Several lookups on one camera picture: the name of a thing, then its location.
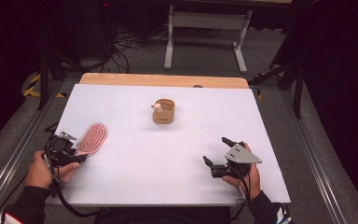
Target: wire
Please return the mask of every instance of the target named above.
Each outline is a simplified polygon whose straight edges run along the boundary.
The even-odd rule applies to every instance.
[[[250,201],[251,191],[250,191],[250,189],[248,188],[248,186],[247,186],[247,184],[246,184],[246,182],[245,182],[245,179],[243,179],[243,176],[237,171],[237,169],[235,169],[235,168],[232,167],[232,166],[230,167],[230,169],[233,170],[233,171],[237,174],[237,176],[240,178],[241,182],[242,182],[243,185],[245,186],[245,190],[246,190],[246,201],[247,201],[248,204],[250,204],[250,202],[251,202],[251,201]],[[249,186],[251,186],[251,182],[250,182],[250,181],[251,181],[251,177],[249,176]],[[240,213],[241,213],[241,211],[242,211],[242,209],[243,209],[243,207],[244,207],[245,205],[246,205],[246,203],[243,202],[241,208],[237,211],[237,213],[235,214],[235,216],[231,218],[231,221],[238,219],[238,216],[240,215]]]

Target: finger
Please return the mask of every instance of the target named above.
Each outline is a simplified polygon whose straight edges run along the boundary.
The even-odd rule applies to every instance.
[[[75,169],[77,169],[77,167],[80,166],[80,163],[78,162],[72,162],[69,163],[63,167],[60,167],[60,175],[67,175],[69,173],[71,173],[72,171],[74,171]]]
[[[241,183],[238,179],[229,175],[223,176],[222,179],[235,188],[237,188]]]
[[[245,148],[248,149],[249,151],[252,151],[250,148],[249,148],[249,145],[247,143],[245,143]]]

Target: person's left hand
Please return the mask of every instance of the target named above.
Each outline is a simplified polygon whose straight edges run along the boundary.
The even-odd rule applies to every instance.
[[[42,158],[43,151],[36,151],[34,154],[34,163],[31,165],[27,178],[25,179],[26,186],[34,186],[42,189],[48,189],[51,184],[51,173]],[[69,163],[60,167],[60,176],[65,176],[74,171],[80,164],[78,162]]]

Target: metal frame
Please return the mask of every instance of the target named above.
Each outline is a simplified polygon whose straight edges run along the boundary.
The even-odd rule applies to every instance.
[[[247,68],[243,60],[241,48],[249,27],[252,12],[252,10],[247,10],[245,15],[174,12],[173,5],[170,5],[170,14],[168,16],[168,43],[165,53],[164,69],[170,70],[172,68],[173,27],[192,27],[240,30],[240,37],[237,42],[232,43],[232,46],[241,73],[246,73]]]
[[[13,150],[13,154],[7,162],[7,165],[2,169],[0,173],[0,201],[2,196],[7,189],[13,175],[16,173],[17,169],[20,166],[22,159],[24,158],[25,153],[27,152],[29,146],[31,145],[32,140],[34,139],[35,131],[39,127],[39,124],[43,117],[47,114],[47,111],[51,105],[51,102],[54,100],[57,93],[60,91],[62,86],[62,81],[56,81],[51,86],[51,95],[46,101],[45,106],[41,110],[36,110],[33,119],[31,120],[30,125],[25,131],[22,139],[17,144],[16,148]]]
[[[338,205],[336,196],[334,195],[330,180],[327,174],[324,172],[324,168],[322,168],[322,165],[319,163],[318,157],[316,156],[315,150],[313,149],[312,143],[310,142],[309,135],[307,134],[301,119],[296,117],[296,113],[292,109],[293,99],[290,95],[290,92],[281,91],[281,95],[286,106],[288,107],[288,111],[291,115],[293,123],[296,125],[296,129],[305,149],[305,157],[310,164],[310,169],[312,170],[319,190],[324,197],[324,202],[328,212],[330,213],[332,221],[337,224],[347,223],[347,220],[345,219],[344,214]]]

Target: dark background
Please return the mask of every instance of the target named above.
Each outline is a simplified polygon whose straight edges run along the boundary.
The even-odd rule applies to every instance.
[[[91,0],[39,4],[43,7],[38,13],[44,15],[51,27],[55,50],[75,61],[82,57],[99,58],[106,53],[106,32],[115,27],[106,23],[106,8],[92,7],[95,2]],[[113,12],[121,13],[120,18],[135,32],[145,35],[166,21],[166,8],[139,5],[131,11],[124,5]],[[323,13],[316,20],[299,20],[276,63],[296,57],[303,44],[300,40],[314,27],[322,27],[319,35],[322,38],[315,40],[303,64],[305,81],[325,131],[358,190],[358,1],[322,1],[315,8],[323,9]],[[32,14],[24,13],[18,4],[0,1],[0,130],[24,101],[23,81],[38,69],[37,31],[30,22],[32,19]],[[257,12],[251,26],[288,30],[292,22],[292,17],[279,13]],[[96,35],[90,37],[91,41],[84,41],[80,36],[90,29]]]

